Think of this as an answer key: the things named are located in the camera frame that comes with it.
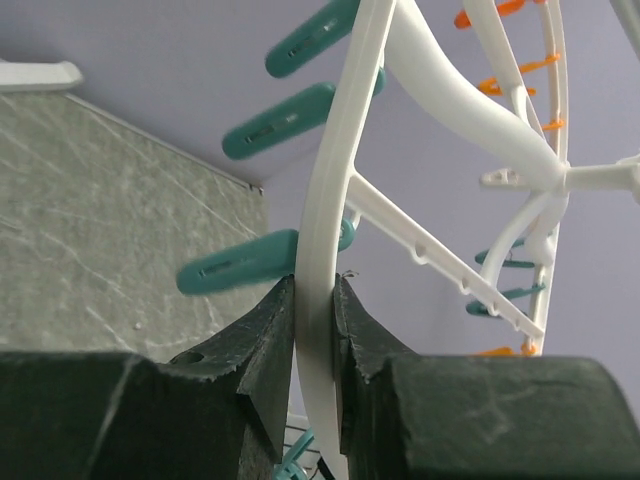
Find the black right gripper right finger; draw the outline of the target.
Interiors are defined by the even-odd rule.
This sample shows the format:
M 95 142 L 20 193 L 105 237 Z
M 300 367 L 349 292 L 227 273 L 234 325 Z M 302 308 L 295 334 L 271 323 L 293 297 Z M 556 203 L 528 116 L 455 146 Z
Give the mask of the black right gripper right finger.
M 421 355 L 333 291 L 340 449 L 353 479 L 635 479 L 639 428 L 584 357 Z

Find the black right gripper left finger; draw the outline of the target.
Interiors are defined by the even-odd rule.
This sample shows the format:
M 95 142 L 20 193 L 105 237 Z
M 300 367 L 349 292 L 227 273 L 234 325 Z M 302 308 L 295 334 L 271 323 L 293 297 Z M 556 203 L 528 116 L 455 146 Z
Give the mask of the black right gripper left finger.
M 5 479 L 268 479 L 281 461 L 294 282 L 157 363 L 130 352 L 1 356 Z

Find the white round clip hanger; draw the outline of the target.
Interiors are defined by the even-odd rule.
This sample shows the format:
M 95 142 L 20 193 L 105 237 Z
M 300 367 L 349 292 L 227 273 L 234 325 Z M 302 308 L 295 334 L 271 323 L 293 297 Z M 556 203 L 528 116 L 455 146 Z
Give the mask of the white round clip hanger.
M 639 5 L 557 1 L 459 30 L 464 1 L 363 1 L 295 266 L 301 393 L 340 450 L 333 291 L 426 354 L 591 356 L 639 375 Z

